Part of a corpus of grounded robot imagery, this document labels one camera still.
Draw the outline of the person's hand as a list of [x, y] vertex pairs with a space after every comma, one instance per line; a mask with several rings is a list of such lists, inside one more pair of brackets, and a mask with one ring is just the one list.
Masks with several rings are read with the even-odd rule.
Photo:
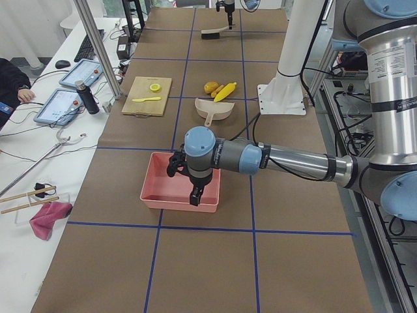
[[21, 103], [30, 102], [36, 97], [36, 95], [30, 89], [19, 89], [17, 96]]

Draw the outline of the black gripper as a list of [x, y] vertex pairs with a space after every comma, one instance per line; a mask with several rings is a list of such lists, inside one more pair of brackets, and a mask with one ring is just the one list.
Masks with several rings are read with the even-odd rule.
[[235, 1], [234, 0], [220, 0], [216, 2], [216, 11], [219, 12], [221, 8], [224, 8], [227, 13], [227, 20], [229, 29], [233, 28], [233, 12], [235, 11]]
[[203, 171], [188, 168], [188, 171], [190, 174], [190, 181], [193, 184], [193, 189], [190, 193], [190, 205], [198, 206], [199, 197], [203, 195], [205, 186], [212, 181], [212, 168]]

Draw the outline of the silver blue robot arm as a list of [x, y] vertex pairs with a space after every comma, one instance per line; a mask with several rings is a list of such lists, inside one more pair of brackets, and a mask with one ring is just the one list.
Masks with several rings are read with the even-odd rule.
[[217, 138], [207, 127], [184, 137], [184, 172], [199, 205], [213, 169], [253, 175], [285, 171], [355, 190], [387, 213], [416, 220], [416, 2], [338, 1], [335, 38], [355, 40], [367, 55], [374, 152], [328, 156], [266, 143]]
[[[240, 5], [246, 12], [255, 12], [259, 7], [260, 1], [257, 0], [244, 0], [240, 1]], [[233, 13], [235, 11], [235, 0], [223, 0], [217, 1], [215, 4], [215, 9], [217, 12], [224, 9], [224, 12], [227, 14], [227, 22], [229, 29], [233, 28]]]

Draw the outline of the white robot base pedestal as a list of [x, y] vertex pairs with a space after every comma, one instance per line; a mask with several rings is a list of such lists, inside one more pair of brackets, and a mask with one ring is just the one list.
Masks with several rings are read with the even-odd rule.
[[320, 26], [327, 2], [293, 2], [289, 25], [278, 61], [276, 76], [267, 85], [258, 86], [262, 115], [305, 115], [302, 69], [315, 29]]

